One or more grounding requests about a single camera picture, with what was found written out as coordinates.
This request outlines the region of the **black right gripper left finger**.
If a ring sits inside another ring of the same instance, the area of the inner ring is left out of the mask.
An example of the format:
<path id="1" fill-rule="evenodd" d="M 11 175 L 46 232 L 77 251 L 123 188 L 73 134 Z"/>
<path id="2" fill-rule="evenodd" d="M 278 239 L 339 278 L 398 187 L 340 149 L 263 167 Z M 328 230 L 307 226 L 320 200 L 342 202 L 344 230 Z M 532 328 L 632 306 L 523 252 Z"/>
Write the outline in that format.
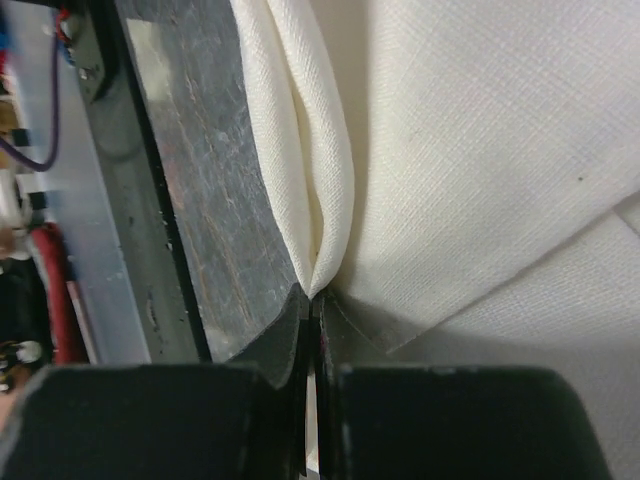
<path id="1" fill-rule="evenodd" d="M 306 474 L 310 301 L 294 284 L 272 323 L 224 365 L 219 394 L 228 421 L 222 479 Z"/>

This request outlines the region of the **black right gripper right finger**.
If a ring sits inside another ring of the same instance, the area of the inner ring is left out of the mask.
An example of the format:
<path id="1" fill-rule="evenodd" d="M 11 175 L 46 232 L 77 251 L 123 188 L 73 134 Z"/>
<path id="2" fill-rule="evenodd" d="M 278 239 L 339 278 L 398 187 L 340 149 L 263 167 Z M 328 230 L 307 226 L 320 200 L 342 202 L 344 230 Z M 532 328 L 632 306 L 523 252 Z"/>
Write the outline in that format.
<path id="1" fill-rule="evenodd" d="M 312 303 L 318 451 L 323 479 L 394 477 L 395 372 L 325 294 Z"/>

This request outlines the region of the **white cloth napkin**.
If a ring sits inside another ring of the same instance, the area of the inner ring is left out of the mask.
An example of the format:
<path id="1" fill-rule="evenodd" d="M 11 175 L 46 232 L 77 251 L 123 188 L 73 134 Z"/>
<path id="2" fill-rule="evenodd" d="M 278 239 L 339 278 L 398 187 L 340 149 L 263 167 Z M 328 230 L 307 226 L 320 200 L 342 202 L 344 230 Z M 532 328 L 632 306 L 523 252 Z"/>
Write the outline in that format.
<path id="1" fill-rule="evenodd" d="M 309 296 L 436 364 L 537 363 L 639 475 L 639 5 L 236 1 Z"/>

